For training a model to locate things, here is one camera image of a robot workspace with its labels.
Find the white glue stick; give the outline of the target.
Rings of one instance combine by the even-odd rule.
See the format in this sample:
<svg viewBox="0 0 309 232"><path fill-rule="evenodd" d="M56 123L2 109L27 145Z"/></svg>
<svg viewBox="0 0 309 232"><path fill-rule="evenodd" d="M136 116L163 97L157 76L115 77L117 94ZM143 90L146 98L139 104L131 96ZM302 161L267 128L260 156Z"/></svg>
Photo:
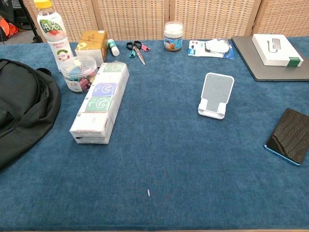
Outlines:
<svg viewBox="0 0 309 232"><path fill-rule="evenodd" d="M120 51L118 47L116 46L115 41L113 39L108 40L108 45L109 45L109 48L111 49L113 56L117 57L120 55Z"/></svg>

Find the jar with white lid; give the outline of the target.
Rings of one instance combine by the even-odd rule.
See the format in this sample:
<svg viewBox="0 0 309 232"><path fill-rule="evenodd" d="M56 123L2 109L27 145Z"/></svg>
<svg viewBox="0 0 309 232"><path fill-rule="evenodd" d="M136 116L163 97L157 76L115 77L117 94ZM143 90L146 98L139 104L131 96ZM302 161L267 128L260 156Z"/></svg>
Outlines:
<svg viewBox="0 0 309 232"><path fill-rule="evenodd" d="M183 24L169 21L164 27L164 48L171 52L181 50L183 43Z"/></svg>

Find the blue blister pack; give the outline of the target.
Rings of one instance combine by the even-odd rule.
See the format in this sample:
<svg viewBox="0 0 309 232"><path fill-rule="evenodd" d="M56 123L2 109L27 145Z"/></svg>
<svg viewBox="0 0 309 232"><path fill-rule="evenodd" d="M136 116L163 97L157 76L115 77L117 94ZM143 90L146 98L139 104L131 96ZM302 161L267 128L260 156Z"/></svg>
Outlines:
<svg viewBox="0 0 309 232"><path fill-rule="evenodd" d="M235 58L232 45L225 38L215 38L207 41L191 40L188 55L194 57Z"/></svg>

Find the black tripod stand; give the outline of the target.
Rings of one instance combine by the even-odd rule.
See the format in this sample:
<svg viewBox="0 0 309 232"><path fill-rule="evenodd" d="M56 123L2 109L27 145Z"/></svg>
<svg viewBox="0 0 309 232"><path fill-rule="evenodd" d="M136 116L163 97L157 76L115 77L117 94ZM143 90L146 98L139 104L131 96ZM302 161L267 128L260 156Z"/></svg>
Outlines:
<svg viewBox="0 0 309 232"><path fill-rule="evenodd" d="M19 4L20 4L20 6L21 6L21 8L22 8L22 10L23 10L23 12L24 12L26 18L27 18L27 21L28 21L28 23L29 23L29 25L30 25L30 27L31 27L31 30L32 30L32 32L33 32L33 34L34 34L32 43L44 43L45 41L44 41L44 40L42 39L42 37L38 34L37 28L36 28L36 26L35 26L35 24L34 24L34 22L33 22L33 20L32 20L32 17L31 17L31 15L30 15L29 11L27 10L27 8L26 8L26 6L25 6L23 0L18 0L18 1L19 1Z"/></svg>

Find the wrapped pocket tissue multipack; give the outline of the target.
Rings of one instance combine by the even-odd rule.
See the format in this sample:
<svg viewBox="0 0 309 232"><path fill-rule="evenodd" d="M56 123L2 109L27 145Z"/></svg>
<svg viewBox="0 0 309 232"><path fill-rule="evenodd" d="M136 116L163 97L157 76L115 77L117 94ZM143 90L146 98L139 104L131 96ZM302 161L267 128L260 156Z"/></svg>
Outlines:
<svg viewBox="0 0 309 232"><path fill-rule="evenodd" d="M129 78L127 65L103 63L70 128L78 144L108 144Z"/></svg>

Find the black handled scissors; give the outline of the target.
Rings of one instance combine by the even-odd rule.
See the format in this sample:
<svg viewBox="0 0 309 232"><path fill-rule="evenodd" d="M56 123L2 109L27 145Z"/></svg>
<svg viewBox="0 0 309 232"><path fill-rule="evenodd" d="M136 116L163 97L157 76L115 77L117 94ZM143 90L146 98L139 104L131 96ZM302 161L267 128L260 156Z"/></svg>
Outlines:
<svg viewBox="0 0 309 232"><path fill-rule="evenodd" d="M126 48L130 51L134 50L136 52L136 56L140 59L143 65L145 65L144 58L141 54L141 45L142 43L140 41L134 41L134 42L128 42L126 43Z"/></svg>

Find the white usb hub box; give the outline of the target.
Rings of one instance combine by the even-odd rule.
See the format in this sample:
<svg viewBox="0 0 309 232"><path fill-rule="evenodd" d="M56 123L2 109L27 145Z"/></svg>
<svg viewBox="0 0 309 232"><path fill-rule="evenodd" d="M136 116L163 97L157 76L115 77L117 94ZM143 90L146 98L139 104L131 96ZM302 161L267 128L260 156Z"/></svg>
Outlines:
<svg viewBox="0 0 309 232"><path fill-rule="evenodd" d="M304 61L282 34L254 34L252 42L266 66L300 67Z"/></svg>

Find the black smartphone blue case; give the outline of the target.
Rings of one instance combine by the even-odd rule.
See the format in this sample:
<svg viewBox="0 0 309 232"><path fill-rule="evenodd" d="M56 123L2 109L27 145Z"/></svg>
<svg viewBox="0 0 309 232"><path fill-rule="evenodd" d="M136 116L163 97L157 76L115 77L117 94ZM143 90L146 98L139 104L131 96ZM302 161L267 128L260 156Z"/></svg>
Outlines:
<svg viewBox="0 0 309 232"><path fill-rule="evenodd" d="M285 109L264 149L295 166L301 165L309 149L309 116Z"/></svg>

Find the grey closed laptop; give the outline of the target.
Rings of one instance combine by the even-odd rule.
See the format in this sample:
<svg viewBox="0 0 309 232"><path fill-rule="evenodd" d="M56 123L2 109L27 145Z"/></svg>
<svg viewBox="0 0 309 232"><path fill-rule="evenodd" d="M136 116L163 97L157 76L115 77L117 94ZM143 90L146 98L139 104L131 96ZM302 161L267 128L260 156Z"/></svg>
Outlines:
<svg viewBox="0 0 309 232"><path fill-rule="evenodd" d="M255 49L251 36L231 38L240 57L255 81L309 81L309 59L304 59L300 67L265 66Z"/></svg>

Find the clear tub of binder clips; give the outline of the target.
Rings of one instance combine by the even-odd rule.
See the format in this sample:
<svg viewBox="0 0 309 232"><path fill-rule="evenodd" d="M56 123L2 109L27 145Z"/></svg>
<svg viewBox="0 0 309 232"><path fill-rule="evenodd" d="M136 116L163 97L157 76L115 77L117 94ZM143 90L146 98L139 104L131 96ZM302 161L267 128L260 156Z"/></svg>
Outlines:
<svg viewBox="0 0 309 232"><path fill-rule="evenodd" d="M76 56L64 61L60 65L60 70L71 91L84 92L94 82L98 67L94 58L89 56Z"/></svg>

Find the orange bag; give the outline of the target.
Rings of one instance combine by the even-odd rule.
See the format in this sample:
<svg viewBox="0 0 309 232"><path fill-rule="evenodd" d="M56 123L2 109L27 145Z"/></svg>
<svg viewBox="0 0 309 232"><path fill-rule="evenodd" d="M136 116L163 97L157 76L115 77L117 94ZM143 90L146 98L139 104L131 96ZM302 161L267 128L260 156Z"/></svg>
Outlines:
<svg viewBox="0 0 309 232"><path fill-rule="evenodd" d="M14 26L12 23L7 22L5 19L0 19L0 28L6 38L10 38L19 32L19 28Z"/></svg>

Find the woven folding screen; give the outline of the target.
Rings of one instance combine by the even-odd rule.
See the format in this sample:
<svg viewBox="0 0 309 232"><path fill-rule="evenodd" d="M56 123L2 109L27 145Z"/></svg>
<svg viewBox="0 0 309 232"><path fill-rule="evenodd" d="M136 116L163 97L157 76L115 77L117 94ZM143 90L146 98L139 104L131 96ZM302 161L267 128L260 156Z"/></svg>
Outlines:
<svg viewBox="0 0 309 232"><path fill-rule="evenodd" d="M161 40L169 21L183 37L231 38L255 33L309 36L309 0L51 0L68 39L105 30L114 40Z"/></svg>

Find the blue felt table cover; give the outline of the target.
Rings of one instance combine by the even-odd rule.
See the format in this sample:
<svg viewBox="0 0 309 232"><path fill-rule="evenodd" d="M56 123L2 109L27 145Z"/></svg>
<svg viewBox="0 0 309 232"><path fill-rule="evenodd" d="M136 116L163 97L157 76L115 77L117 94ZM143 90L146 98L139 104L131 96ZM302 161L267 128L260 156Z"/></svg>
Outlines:
<svg viewBox="0 0 309 232"><path fill-rule="evenodd" d="M257 82L239 54L191 57L187 41L146 45L145 65L125 42L107 56L130 76L109 144L84 145L69 130L85 94L49 45L0 44L61 91L53 128L0 171L0 231L309 229L309 152L294 166L263 147L286 108L309 116L309 82ZM207 73L234 78L224 119L197 112Z"/></svg>

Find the white folding phone stand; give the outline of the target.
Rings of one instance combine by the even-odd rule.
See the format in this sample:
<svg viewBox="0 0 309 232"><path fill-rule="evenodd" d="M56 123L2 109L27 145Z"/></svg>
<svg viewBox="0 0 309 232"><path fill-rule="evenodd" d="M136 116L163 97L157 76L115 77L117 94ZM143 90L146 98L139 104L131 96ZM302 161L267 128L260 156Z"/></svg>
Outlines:
<svg viewBox="0 0 309 232"><path fill-rule="evenodd" d="M220 120L224 119L233 85L234 78L232 76L207 73L197 109L198 114Z"/></svg>

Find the gold tissue box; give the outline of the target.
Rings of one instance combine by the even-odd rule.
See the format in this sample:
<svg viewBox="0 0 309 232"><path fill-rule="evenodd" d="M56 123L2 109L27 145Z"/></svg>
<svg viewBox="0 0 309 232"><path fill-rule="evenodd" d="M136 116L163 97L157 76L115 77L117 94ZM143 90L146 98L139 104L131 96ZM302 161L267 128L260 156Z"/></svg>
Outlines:
<svg viewBox="0 0 309 232"><path fill-rule="evenodd" d="M108 52L108 35L104 30L86 30L75 48L77 56L94 58L98 67L106 61Z"/></svg>

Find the drink bottle with yellow cap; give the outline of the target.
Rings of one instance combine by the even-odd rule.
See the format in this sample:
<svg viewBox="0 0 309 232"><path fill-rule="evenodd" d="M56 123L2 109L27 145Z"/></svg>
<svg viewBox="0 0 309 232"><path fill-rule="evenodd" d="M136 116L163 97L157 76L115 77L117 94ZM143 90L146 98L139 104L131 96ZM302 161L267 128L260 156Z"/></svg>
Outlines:
<svg viewBox="0 0 309 232"><path fill-rule="evenodd" d="M51 0L34 0L34 5L39 10L38 25L60 70L60 65L73 57L62 17L54 10Z"/></svg>

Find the black backpack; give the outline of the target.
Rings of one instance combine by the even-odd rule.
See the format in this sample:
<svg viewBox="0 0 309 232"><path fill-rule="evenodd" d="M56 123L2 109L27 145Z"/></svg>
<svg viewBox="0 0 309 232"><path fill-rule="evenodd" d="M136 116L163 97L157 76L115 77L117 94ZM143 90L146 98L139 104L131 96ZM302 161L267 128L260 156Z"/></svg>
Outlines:
<svg viewBox="0 0 309 232"><path fill-rule="evenodd" d="M0 58L0 170L47 134L60 106L60 89L48 69Z"/></svg>

